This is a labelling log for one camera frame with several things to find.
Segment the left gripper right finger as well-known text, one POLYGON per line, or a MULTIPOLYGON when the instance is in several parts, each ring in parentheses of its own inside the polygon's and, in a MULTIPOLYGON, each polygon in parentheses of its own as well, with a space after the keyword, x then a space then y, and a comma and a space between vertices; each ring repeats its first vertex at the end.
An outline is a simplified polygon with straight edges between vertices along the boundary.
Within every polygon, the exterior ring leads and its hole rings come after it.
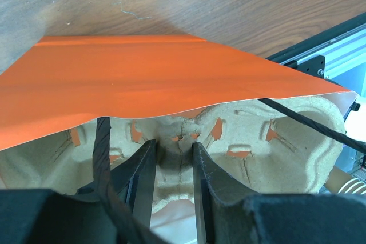
POLYGON ((365 243, 365 196, 260 194, 193 144, 198 243, 365 243))

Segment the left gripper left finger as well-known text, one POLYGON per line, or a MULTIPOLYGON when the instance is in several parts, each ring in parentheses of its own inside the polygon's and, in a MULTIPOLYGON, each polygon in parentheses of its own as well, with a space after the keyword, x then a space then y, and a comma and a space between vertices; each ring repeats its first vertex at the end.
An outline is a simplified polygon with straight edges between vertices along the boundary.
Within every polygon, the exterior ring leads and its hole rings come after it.
MULTIPOLYGON (((156 170, 156 141, 145 142, 111 171, 118 197, 133 217, 150 226, 156 170)), ((115 226, 94 191, 75 195, 50 189, 1 191, 1 243, 118 243, 115 226)))

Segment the cardboard cup carrier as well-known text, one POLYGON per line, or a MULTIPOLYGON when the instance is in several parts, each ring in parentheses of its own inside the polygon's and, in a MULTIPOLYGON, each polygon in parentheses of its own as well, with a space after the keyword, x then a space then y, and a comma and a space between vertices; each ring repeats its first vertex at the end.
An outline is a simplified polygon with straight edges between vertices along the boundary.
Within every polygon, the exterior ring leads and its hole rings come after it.
MULTIPOLYGON (((153 212, 171 201, 193 199, 189 150, 195 142, 236 180, 259 193, 318 192, 343 148, 255 99, 157 118, 112 118, 110 123, 112 168, 144 142, 157 141, 153 212)), ((80 145, 62 131, 2 150, 1 186, 75 194, 93 178, 96 122, 86 122, 77 131, 80 145)))

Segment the orange paper bag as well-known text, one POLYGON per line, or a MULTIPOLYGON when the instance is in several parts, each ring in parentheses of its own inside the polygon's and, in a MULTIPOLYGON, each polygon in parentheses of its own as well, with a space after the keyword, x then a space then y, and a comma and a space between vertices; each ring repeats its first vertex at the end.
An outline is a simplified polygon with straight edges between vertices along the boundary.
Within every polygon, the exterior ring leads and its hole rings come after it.
MULTIPOLYGON (((92 180, 118 243, 164 243, 133 217, 114 189, 112 118, 148 119, 257 100, 316 132, 365 152, 348 136, 353 93, 321 78, 191 35, 46 37, 1 74, 1 151, 96 122, 92 180)), ((171 241, 195 229, 174 229, 171 241)))

